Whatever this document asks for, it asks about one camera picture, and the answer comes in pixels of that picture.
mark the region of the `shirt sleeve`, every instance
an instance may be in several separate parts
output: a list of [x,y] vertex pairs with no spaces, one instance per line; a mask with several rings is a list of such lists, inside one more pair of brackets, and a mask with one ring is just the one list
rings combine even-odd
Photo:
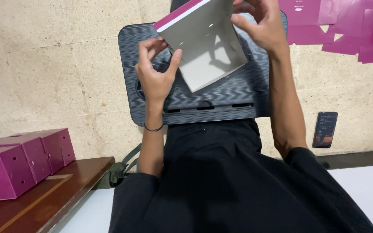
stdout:
[[339,224],[349,232],[373,232],[373,225],[363,211],[329,174],[326,169],[316,161],[316,156],[307,148],[293,148],[284,159],[284,162],[293,167],[304,177],[303,183],[311,187],[309,192],[319,195],[316,203],[325,204],[323,209],[333,209],[332,217],[339,219]]
[[128,176],[114,190],[109,233],[133,232],[158,189],[158,179],[145,173]]

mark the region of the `hand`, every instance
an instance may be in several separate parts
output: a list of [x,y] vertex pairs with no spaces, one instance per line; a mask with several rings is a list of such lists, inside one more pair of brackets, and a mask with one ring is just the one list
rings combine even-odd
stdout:
[[278,0],[234,1],[234,12],[248,12],[257,22],[252,24],[244,16],[233,14],[231,22],[242,29],[254,42],[268,53],[285,49],[288,44],[281,22]]
[[182,50],[177,49],[172,56],[168,70],[165,73],[157,72],[151,61],[167,46],[168,43],[162,38],[140,42],[139,62],[135,66],[147,105],[160,108],[161,111],[174,83],[175,73],[182,56]]

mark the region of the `black bracelet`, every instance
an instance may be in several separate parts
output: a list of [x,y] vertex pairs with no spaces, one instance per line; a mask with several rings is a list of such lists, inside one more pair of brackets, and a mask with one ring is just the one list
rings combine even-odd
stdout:
[[154,130],[150,130],[146,127],[146,122],[144,123],[144,126],[145,126],[145,129],[148,130],[148,131],[151,131],[151,132],[158,132],[159,130],[161,130],[163,128],[163,123],[162,123],[162,126],[159,127],[159,129],[154,129]]

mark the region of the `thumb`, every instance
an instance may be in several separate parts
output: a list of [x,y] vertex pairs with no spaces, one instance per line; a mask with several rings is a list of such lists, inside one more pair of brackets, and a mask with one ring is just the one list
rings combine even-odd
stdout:
[[248,22],[244,16],[239,14],[233,14],[231,16],[231,23],[233,23],[239,29],[245,31],[250,36],[254,33],[257,27],[257,25]]
[[179,63],[181,62],[181,57],[182,57],[182,50],[177,49],[172,55],[171,64],[169,65],[169,68],[165,73],[168,73],[170,75],[173,75],[173,77],[175,77],[175,74],[179,67]]

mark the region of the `white floor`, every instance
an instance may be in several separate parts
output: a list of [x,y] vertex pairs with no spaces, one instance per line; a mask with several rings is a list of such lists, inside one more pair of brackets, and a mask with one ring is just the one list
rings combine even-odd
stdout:
[[[330,170],[373,223],[373,167]],[[53,233],[107,233],[114,189],[90,191],[52,231]]]

